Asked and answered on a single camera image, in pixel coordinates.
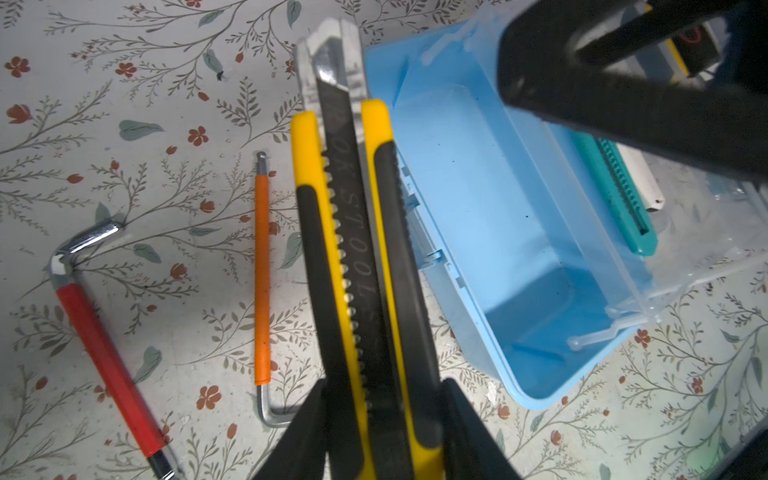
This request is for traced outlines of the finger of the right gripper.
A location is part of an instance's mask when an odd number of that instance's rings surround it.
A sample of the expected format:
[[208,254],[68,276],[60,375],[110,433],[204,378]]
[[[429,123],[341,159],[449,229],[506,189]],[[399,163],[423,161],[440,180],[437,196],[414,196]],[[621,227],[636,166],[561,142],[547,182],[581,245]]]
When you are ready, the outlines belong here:
[[583,46],[576,55],[582,63],[607,67],[742,4],[746,1],[661,1],[629,23]]
[[496,83],[509,106],[576,130],[738,180],[767,176],[767,5],[725,14],[730,42],[699,89],[582,63],[585,35],[622,1],[539,1],[504,29]]

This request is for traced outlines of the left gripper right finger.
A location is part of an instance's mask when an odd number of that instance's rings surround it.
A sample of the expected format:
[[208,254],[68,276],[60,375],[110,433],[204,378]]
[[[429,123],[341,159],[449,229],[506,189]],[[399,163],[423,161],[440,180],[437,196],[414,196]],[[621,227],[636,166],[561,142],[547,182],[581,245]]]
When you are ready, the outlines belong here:
[[458,383],[441,383],[446,479],[521,480],[475,412]]

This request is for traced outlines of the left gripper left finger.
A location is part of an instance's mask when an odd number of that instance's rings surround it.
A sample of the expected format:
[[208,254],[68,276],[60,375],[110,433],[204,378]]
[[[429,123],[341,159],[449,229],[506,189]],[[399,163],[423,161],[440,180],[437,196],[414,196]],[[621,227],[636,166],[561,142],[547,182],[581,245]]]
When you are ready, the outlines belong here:
[[256,387],[259,417],[270,427],[285,427],[253,479],[322,479],[325,471],[326,381],[318,380],[305,401],[283,413],[275,413],[269,405],[268,385]]

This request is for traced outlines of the yellow black utility knife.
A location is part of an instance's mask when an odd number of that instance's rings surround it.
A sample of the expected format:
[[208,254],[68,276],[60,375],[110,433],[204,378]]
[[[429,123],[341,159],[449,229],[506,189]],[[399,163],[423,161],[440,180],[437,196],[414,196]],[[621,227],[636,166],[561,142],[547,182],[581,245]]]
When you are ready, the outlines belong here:
[[294,59],[291,148],[325,371],[309,400],[336,479],[441,479],[440,376],[387,106],[357,26],[328,18]]

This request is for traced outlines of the teal utility knife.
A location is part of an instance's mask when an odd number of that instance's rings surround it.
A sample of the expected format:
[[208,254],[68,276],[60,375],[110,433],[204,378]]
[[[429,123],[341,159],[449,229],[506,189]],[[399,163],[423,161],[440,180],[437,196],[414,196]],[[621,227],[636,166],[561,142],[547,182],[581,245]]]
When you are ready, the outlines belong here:
[[569,131],[629,249],[645,257],[656,253],[658,239],[617,145],[588,133]]

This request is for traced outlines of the blue plastic tool box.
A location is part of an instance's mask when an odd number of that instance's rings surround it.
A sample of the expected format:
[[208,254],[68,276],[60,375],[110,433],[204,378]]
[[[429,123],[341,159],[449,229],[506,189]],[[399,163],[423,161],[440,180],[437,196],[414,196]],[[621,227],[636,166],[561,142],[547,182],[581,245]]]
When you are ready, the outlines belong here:
[[420,269],[465,358],[515,402],[549,407],[690,287],[767,258],[767,195],[654,155],[658,246],[634,253],[569,131],[506,107],[503,28],[522,1],[370,46],[391,113]]

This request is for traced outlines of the red pen screwdriver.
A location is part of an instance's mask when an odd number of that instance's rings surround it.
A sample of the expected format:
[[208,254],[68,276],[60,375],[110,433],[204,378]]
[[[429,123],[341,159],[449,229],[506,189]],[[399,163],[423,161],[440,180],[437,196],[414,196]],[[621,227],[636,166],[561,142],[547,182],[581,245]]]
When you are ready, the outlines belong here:
[[106,389],[157,479],[181,479],[181,469],[161,434],[148,405],[140,394],[109,335],[78,282],[75,256],[95,246],[124,227],[118,216],[109,217],[64,241],[47,265],[55,294],[96,367]]

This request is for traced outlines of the yellow black screwdriver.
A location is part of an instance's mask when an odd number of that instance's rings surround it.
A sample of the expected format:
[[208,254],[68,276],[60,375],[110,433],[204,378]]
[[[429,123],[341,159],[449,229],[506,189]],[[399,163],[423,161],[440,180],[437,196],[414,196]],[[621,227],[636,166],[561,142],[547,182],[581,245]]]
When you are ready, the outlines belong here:
[[689,78],[689,68],[672,39],[652,47],[638,63],[650,79],[679,83]]

